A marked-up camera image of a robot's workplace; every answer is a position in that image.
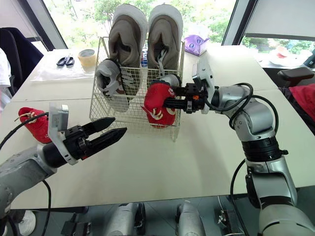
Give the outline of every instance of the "black chair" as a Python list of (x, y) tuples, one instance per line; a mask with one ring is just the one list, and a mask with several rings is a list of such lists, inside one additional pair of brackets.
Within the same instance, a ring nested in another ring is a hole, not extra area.
[(14, 95), (42, 59), (43, 54), (17, 28), (0, 29), (0, 48), (5, 52), (11, 65), (10, 92)]
[(0, 29), (0, 48), (5, 52), (11, 66), (12, 76), (10, 77), (11, 87), (9, 89), (13, 96), (23, 83), (23, 75), (13, 34), (6, 29)]
[(314, 73), (306, 67), (299, 67), (290, 70), (281, 70), (278, 72), (278, 76), (287, 82), (284, 87), (288, 88), (298, 85), (302, 80), (313, 78)]

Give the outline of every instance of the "masking tape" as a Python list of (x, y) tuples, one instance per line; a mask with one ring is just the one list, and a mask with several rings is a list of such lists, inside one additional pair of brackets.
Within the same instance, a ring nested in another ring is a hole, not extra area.
[(95, 66), (96, 53), (93, 49), (85, 49), (79, 52), (78, 59), (83, 67)]

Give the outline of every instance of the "black cable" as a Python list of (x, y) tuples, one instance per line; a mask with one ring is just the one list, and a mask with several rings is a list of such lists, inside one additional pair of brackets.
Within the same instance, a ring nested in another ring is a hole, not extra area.
[(274, 106), (274, 104), (272, 104), (271, 101), (269, 101), (267, 98), (259, 96), (259, 95), (248, 95), (247, 97), (243, 98), (242, 100), (246, 99), (246, 101), (240, 106), (239, 109), (236, 110), (236, 112), (231, 116), (230, 120), (229, 120), (229, 125), (232, 129), (235, 129), (233, 126), (233, 120), (236, 118), (236, 116), (242, 111), (242, 109), (248, 104), (248, 102), (250, 101), (251, 98), (258, 98), (260, 100), (265, 101), (272, 109), (272, 111), (275, 114), (275, 133), (277, 133), (278, 131), (278, 127), (279, 127), (279, 115), (277, 112), (276, 107)]
[[(245, 85), (247, 87), (250, 88), (250, 94), (253, 94), (253, 87), (251, 86), (251, 84), (248, 84), (248, 83), (239, 83), (239, 84), (235, 84), (235, 85), (239, 85), (239, 86), (242, 86), (242, 85)], [(235, 108), (238, 104), (240, 104), (244, 99), (246, 99), (248, 96), (244, 96), (242, 97), (241, 99), (237, 100), (237, 102), (235, 102), (233, 105), (229, 106), (229, 107), (224, 107), (224, 108), (219, 108), (219, 107), (215, 107), (213, 106), (207, 99), (205, 101), (205, 103), (207, 104), (208, 107), (210, 107), (212, 110), (214, 111), (217, 111), (217, 112), (226, 112), (226, 111), (229, 111), (233, 108)]]
[[(39, 117), (43, 117), (43, 116), (47, 116), (48, 115), (48, 112), (45, 112), (45, 113), (42, 113), (42, 114), (39, 114), (37, 116), (34, 116), (32, 118), (29, 118), (27, 119), (26, 121), (22, 122), (21, 124), (19, 124), (18, 126), (16, 126), (13, 130), (11, 130), (6, 136), (5, 138), (2, 140), (1, 144), (0, 144), (0, 150), (1, 148), (3, 147), (3, 145), (5, 144), (6, 141), (8, 141), (9, 138), (12, 137), (12, 135), (19, 129), (21, 128), (22, 126), (24, 126), (25, 124), (31, 122), (32, 120), (35, 120)], [(50, 217), (50, 211), (51, 211), (51, 189), (49, 187), (49, 184), (43, 180), (42, 181), (44, 183), (44, 185), (47, 187), (47, 190), (48, 190), (48, 209), (47, 209), (47, 216), (46, 216), (46, 222), (45, 222), (45, 225), (44, 225), (44, 229), (43, 229), (43, 233), (41, 234), (41, 236), (44, 236), (45, 233), (46, 233), (46, 230), (47, 230), (47, 226), (48, 226), (48, 221), (49, 221), (49, 217)], [(11, 217), (9, 216), (8, 217), (8, 221), (12, 227), (12, 231), (13, 231), (13, 235), (14, 236), (17, 236), (17, 229), (16, 229), (16, 226), (14, 224), (14, 222), (12, 221)]]
[(43, 229), (41, 236), (44, 236), (46, 233), (46, 229), (47, 229), (48, 221), (49, 221), (49, 217), (50, 217), (50, 211), (51, 211), (51, 190), (50, 190), (49, 184), (45, 180), (43, 180), (43, 183), (46, 185), (47, 190), (48, 190), (48, 209), (47, 209), (47, 216), (46, 216), (44, 229)]
[(12, 229), (12, 232), (13, 232), (13, 236), (18, 236), (18, 229), (16, 228), (16, 225), (14, 224), (12, 218), (10, 215), (8, 215), (8, 221), (9, 221), (9, 224), (11, 226), (11, 229)]
[(236, 203), (235, 203), (235, 200), (234, 200), (234, 194), (233, 194), (233, 191), (234, 191), (234, 182), (235, 182), (235, 178), (237, 176), (237, 173), (239, 172), (239, 170), (241, 169), (241, 167), (243, 166), (243, 164), (245, 163), (245, 159), (241, 161), (241, 163), (238, 165), (238, 167), (236, 168), (234, 174), (233, 174), (233, 177), (232, 177), (232, 181), (231, 181), (231, 186), (230, 186), (230, 197), (231, 197), (231, 201), (232, 201), (232, 204), (234, 206), (234, 209), (235, 209), (235, 212), (236, 212), (236, 215), (237, 215), (237, 218), (239, 219), (240, 221), (240, 224), (243, 228), (243, 231), (244, 231), (244, 234), (245, 236), (249, 236), (249, 233), (247, 231), (247, 228), (245, 226), (245, 223), (243, 221), (243, 218), (240, 214), (240, 212), (238, 211), (238, 208), (236, 206)]
[(9, 138), (11, 138), (11, 136), (19, 129), (21, 128), (22, 126), (24, 126), (25, 124), (31, 122), (32, 120), (35, 120), (37, 118), (40, 118), (40, 117), (43, 117), (43, 116), (47, 116), (48, 115), (48, 112), (45, 112), (45, 113), (42, 113), (42, 114), (39, 114), (35, 117), (32, 117), (32, 118), (29, 118), (27, 119), (26, 121), (20, 123), (18, 126), (16, 126), (13, 130), (11, 130), (7, 136), (5, 136), (5, 138), (2, 140), (1, 144), (0, 144), (0, 150), (1, 148), (3, 147), (3, 145), (5, 144), (6, 141), (8, 141)]

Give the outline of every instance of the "window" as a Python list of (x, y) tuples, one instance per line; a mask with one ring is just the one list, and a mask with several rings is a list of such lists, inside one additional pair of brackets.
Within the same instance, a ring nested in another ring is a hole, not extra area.
[(184, 34), (223, 40), (235, 0), (43, 0), (69, 48), (97, 47), (98, 38), (107, 36), (115, 7), (130, 3), (141, 9), (147, 19), (159, 4), (179, 9), (184, 21)]
[(295, 39), (244, 37), (242, 45), (251, 49), (263, 65), (300, 66), (312, 55), (315, 42)]
[(47, 48), (45, 48), (44, 44), (42, 43), (42, 41), (35, 41), (35, 42), (32, 42), (32, 44), (44, 55), (46, 54), (48, 51), (47, 51)]

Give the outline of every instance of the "scissors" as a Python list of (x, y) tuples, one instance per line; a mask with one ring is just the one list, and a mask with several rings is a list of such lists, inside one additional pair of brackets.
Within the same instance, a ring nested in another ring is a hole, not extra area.
[(57, 66), (73, 66), (74, 64), (74, 59), (70, 55), (60, 58), (59, 61), (57, 62)]

